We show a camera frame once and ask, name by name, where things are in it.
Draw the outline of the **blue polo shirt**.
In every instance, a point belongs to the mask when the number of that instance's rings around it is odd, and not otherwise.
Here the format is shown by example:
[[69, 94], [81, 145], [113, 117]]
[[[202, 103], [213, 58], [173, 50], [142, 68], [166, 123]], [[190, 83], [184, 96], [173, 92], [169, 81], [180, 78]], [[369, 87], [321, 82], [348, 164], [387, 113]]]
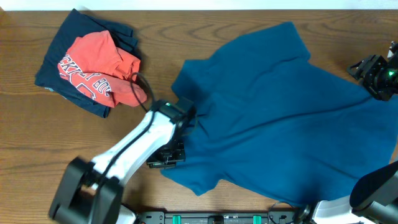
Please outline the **blue polo shirt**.
[[349, 195], [386, 166], [397, 141], [397, 98], [310, 64], [295, 26], [246, 34], [210, 58], [186, 60], [172, 84], [197, 109], [186, 159], [163, 176], [202, 195], [227, 180], [292, 205]]

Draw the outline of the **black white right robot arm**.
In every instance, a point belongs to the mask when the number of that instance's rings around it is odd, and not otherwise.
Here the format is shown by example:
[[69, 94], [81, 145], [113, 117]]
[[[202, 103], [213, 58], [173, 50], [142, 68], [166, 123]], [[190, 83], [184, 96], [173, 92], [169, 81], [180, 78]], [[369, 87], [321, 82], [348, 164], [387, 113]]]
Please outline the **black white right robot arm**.
[[[397, 52], [371, 55], [348, 73], [377, 100], [397, 94]], [[349, 196], [307, 205], [295, 223], [397, 223], [397, 162], [360, 178]]]

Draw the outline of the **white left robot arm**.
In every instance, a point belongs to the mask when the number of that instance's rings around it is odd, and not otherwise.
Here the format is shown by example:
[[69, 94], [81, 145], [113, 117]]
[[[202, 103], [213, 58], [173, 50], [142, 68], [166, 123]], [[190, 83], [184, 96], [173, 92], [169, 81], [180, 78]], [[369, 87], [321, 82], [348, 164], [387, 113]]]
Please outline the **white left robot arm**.
[[185, 160], [182, 136], [195, 114], [188, 99], [176, 104], [158, 100], [111, 149], [89, 162], [74, 158], [65, 169], [49, 217], [62, 224], [135, 223], [136, 214], [121, 202], [125, 185], [143, 164], [169, 168]]

